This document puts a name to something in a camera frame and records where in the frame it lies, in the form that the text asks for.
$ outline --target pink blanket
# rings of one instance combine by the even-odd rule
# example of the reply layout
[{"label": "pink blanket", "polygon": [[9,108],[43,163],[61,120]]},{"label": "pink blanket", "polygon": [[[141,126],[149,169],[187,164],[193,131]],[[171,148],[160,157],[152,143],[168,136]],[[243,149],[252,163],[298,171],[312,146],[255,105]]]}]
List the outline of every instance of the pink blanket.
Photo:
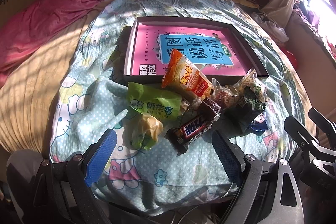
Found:
[{"label": "pink blanket", "polygon": [[8,75],[57,32],[101,0],[37,0],[0,29],[0,88]]}]

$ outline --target blue gripper pad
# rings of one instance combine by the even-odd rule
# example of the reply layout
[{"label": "blue gripper pad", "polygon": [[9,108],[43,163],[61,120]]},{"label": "blue gripper pad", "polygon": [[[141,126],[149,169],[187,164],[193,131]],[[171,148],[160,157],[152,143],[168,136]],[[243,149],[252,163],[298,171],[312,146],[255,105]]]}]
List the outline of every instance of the blue gripper pad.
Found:
[{"label": "blue gripper pad", "polygon": [[245,170],[244,154],[241,149],[231,143],[224,133],[220,133],[218,130],[212,134],[212,146],[225,169],[229,181],[240,187],[243,183],[242,172]]},{"label": "blue gripper pad", "polygon": [[107,129],[93,149],[96,149],[86,165],[85,183],[91,187],[92,183],[99,180],[107,161],[109,160],[115,146],[117,145],[117,134],[113,129]]}]

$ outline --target bed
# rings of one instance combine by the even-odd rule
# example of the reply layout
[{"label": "bed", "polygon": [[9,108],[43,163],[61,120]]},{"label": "bed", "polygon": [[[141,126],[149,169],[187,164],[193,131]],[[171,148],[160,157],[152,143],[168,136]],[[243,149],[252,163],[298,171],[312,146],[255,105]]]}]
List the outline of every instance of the bed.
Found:
[{"label": "bed", "polygon": [[272,162],[289,159],[296,149],[283,128],[289,115],[315,134],[307,116],[311,104],[292,65],[232,1],[104,0],[40,47],[8,77],[0,89],[1,145],[9,153],[23,148],[36,150],[57,162],[83,153],[106,128],[114,128],[117,147],[92,187],[98,198],[158,215],[234,194],[236,186],[229,182],[212,148],[211,132],[179,157],[166,139],[149,151],[133,150],[129,144],[133,117],[125,100],[122,69],[127,36],[122,34],[136,16],[158,15],[233,24],[263,62],[270,74],[265,82],[269,130],[261,136],[227,132],[245,153]]}]

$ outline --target rice cracker bag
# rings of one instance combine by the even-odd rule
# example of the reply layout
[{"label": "rice cracker bag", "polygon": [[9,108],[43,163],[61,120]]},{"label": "rice cracker bag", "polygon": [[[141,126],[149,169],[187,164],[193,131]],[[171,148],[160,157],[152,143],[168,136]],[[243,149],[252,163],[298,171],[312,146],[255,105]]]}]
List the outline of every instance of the rice cracker bag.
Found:
[{"label": "rice cracker bag", "polygon": [[170,54],[168,69],[163,77],[161,87],[171,87],[181,94],[197,109],[206,97],[210,97],[212,83],[205,75],[177,49]]}]

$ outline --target hello kitty bedsheet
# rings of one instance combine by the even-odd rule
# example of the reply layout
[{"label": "hello kitty bedsheet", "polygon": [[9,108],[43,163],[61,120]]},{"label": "hello kitty bedsheet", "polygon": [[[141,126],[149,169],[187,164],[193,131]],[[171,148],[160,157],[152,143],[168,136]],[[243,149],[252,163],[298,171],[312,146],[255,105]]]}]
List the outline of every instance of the hello kitty bedsheet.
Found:
[{"label": "hello kitty bedsheet", "polygon": [[78,43],[73,64],[59,90],[50,156],[58,162],[83,153],[107,128],[113,128],[116,148],[92,190],[99,198],[149,215],[209,202],[236,191],[212,147],[211,132],[179,157],[167,139],[149,151],[134,150],[130,145],[133,114],[127,110],[123,79],[127,39],[121,34],[138,16],[160,15],[233,24],[265,65],[270,75],[266,81],[269,130],[261,136],[234,137],[234,130],[226,128],[231,141],[245,153],[273,162],[289,159],[296,145],[284,131],[283,122],[294,115],[305,124],[292,72],[273,44],[230,0],[114,0]]}]

